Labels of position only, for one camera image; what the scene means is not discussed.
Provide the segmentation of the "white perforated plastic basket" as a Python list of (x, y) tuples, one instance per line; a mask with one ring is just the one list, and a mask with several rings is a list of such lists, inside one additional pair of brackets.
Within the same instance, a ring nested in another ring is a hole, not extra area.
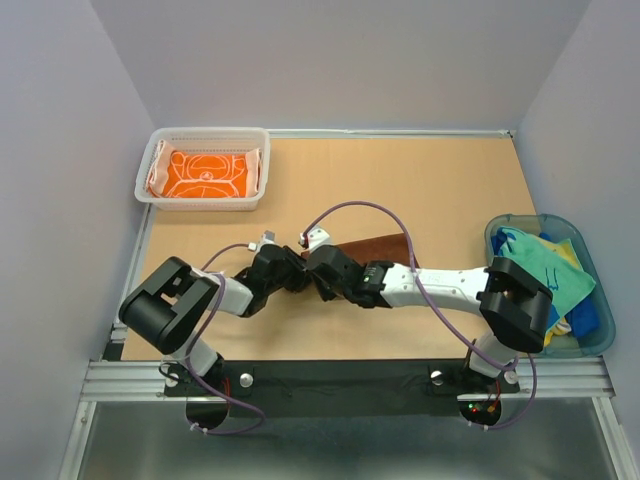
[(158, 129), (145, 147), (135, 198), (162, 210), (253, 211), (266, 193), (270, 150), (262, 128)]

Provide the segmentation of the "brown towel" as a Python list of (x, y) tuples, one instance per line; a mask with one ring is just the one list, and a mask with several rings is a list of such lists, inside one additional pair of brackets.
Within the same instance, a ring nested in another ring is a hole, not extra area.
[(403, 234), (369, 237), (350, 242), (323, 245), (313, 252), (304, 250), (301, 256), (306, 260), (308, 270), (352, 273), (361, 271), (372, 261), (398, 263), (408, 266), (409, 248)]

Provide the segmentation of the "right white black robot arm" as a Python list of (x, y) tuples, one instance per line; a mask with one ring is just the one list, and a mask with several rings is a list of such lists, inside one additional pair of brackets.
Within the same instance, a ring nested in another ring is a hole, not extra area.
[(471, 343), (460, 366), (463, 384), (482, 390), (521, 353), (544, 349), (552, 293), (514, 261), (496, 257), (487, 267), (433, 270), (370, 261), (360, 264), (340, 248), (323, 245), (308, 254), (306, 269), (325, 299), (339, 296), (362, 308), (425, 306), (478, 315), (489, 331)]

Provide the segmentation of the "teal plastic tub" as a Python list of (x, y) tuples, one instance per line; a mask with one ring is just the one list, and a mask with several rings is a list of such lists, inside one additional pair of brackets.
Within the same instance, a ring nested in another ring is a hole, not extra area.
[(616, 325), (596, 267), (580, 231), (569, 221), (552, 214), (503, 214), (489, 221), (485, 228), (486, 258), (489, 263), (498, 248), (497, 229), (513, 227), (537, 237), (559, 243), (569, 239), (584, 269), (596, 282), (591, 294), (570, 314), (572, 331), (565, 336), (554, 336), (541, 355), (553, 358), (592, 357), (604, 353), (616, 336)]

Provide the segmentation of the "teal patterned towel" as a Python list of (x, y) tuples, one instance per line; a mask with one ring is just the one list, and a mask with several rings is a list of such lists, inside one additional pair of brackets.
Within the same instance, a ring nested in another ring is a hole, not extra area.
[(590, 274), (548, 248), (540, 237), (501, 226), (497, 229), (496, 240), (499, 256), (513, 260), (551, 292), (553, 320), (564, 317), (596, 286)]

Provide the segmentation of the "orange Doraemon towel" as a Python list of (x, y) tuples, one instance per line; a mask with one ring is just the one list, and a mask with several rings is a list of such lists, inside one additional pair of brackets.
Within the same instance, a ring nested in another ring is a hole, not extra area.
[(250, 198), (258, 193), (262, 151), (189, 154), (161, 140), (145, 181), (155, 198)]

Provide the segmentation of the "aluminium frame rail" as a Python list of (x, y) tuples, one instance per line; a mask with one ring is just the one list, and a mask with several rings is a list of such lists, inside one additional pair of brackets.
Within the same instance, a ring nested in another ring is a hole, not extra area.
[(269, 420), (205, 438), (178, 416), (154, 361), (89, 365), (64, 479), (635, 479), (605, 362), (540, 359), (519, 375), (534, 402), (482, 432), (420, 416)]

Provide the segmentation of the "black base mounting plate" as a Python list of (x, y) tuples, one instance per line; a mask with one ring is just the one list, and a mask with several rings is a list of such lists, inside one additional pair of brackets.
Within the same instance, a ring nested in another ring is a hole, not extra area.
[(470, 370), (463, 359), (226, 361), (213, 379), (269, 419), (456, 416), (461, 395), (488, 400), (518, 384)]

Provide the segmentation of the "blue towel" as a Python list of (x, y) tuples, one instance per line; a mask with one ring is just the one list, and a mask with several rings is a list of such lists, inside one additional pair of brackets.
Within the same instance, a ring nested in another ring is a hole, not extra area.
[(493, 253), (513, 260), (552, 293), (544, 345), (555, 337), (582, 338), (600, 326), (591, 294), (597, 283), (584, 270), (569, 239), (557, 243), (546, 233), (534, 235), (500, 226), (491, 237)]

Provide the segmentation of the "yellow towel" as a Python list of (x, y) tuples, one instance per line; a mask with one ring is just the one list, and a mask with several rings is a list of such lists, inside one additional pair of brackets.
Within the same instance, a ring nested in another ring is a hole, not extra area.
[[(577, 270), (583, 270), (583, 267), (576, 255), (573, 245), (569, 239), (564, 239), (559, 243), (549, 241), (547, 238), (540, 235), (538, 240), (547, 249), (556, 253), (564, 260), (566, 260), (573, 268)], [(554, 336), (565, 336), (572, 331), (572, 327), (565, 317), (556, 320), (551, 327), (547, 329), (544, 339), (544, 346), (548, 347)]]

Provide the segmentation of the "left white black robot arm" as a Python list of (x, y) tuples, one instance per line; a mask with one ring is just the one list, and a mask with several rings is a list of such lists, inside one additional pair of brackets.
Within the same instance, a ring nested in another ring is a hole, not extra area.
[(169, 359), (160, 367), (167, 395), (200, 396), (217, 389), (229, 395), (236, 389), (246, 400), (254, 390), (254, 369), (244, 374), (226, 369), (222, 355), (197, 337), (201, 318), (214, 308), (251, 317), (271, 294), (304, 290), (311, 282), (305, 266), (300, 254), (276, 244), (258, 247), (252, 263), (233, 276), (172, 256), (124, 299), (118, 319)]

